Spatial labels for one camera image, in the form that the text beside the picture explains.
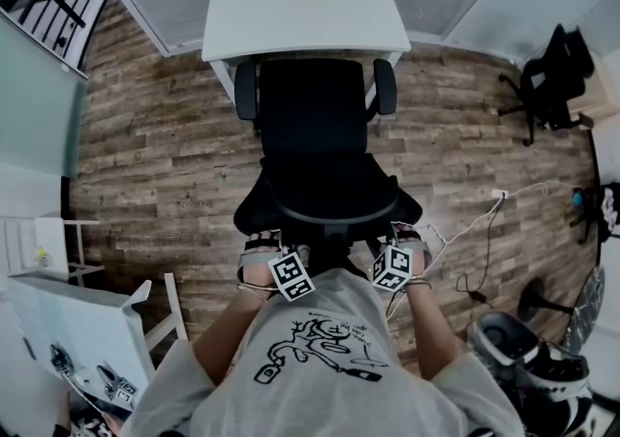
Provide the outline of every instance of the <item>desk leg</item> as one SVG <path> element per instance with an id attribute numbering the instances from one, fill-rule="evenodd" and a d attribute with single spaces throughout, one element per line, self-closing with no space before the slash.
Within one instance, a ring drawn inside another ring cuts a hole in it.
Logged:
<path id="1" fill-rule="evenodd" d="M 394 68 L 396 62 L 403 55 L 402 51 L 392 51 L 383 56 L 384 60 L 387 60 L 391 64 L 391 68 Z M 372 78 L 372 82 L 366 88 L 366 107 L 370 108 L 372 100 L 375 99 L 377 94 L 377 86 L 375 85 L 375 78 Z"/>
<path id="2" fill-rule="evenodd" d="M 222 60 L 214 60 L 209 63 L 211 64 L 213 72 L 215 72 L 215 75 L 224 86 L 226 94 L 229 95 L 229 98 L 231 98 L 232 104 L 234 105 L 234 83 L 233 76 L 231 75 L 231 67 L 228 63 Z"/>

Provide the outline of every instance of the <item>t-shirt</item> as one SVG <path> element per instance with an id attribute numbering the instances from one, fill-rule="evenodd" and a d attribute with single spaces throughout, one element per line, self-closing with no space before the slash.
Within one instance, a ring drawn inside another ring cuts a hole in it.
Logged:
<path id="1" fill-rule="evenodd" d="M 522 436 L 508 398 L 472 354 L 431 382 L 401 365 L 372 285 L 343 269 L 316 291 L 272 297 L 238 362 L 217 388 L 192 346 L 177 340 L 127 420 L 122 437 L 467 436 L 480 427 Z"/>

